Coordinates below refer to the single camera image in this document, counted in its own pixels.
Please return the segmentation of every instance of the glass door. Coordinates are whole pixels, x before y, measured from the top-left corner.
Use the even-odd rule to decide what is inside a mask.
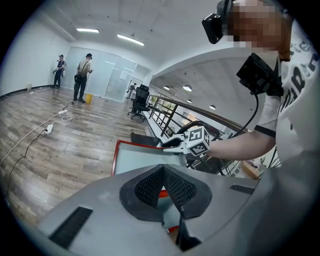
[[[77,73],[78,65],[88,53],[92,54],[92,64],[94,66],[94,63],[96,62],[95,59],[98,58],[98,55],[100,53],[99,51],[86,48],[70,47],[70,50],[65,58],[65,76],[61,78],[62,87],[70,89],[74,88],[74,77]]]
[[[119,57],[115,66],[112,67],[112,74],[104,96],[113,101],[123,102],[132,74],[135,72],[136,67],[136,62],[127,58]]]
[[[116,55],[100,52],[94,64],[94,70],[87,82],[87,93],[101,97],[105,96],[107,85],[117,60],[118,56]]]

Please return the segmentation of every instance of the office chair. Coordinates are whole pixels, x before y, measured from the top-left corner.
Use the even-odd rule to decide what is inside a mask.
[[[141,111],[150,111],[150,108],[146,107],[149,94],[149,87],[143,84],[141,84],[140,87],[136,89],[135,99],[132,104],[132,111],[128,112],[127,114],[134,114],[133,116],[131,116],[131,119],[138,116],[142,119],[142,122],[145,121],[146,117],[141,114]]]

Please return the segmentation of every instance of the white t-shirt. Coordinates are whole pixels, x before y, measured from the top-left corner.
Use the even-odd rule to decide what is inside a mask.
[[[281,162],[302,151],[320,149],[320,60],[294,20],[290,61],[277,60],[283,96],[266,96],[255,130],[275,137]]]

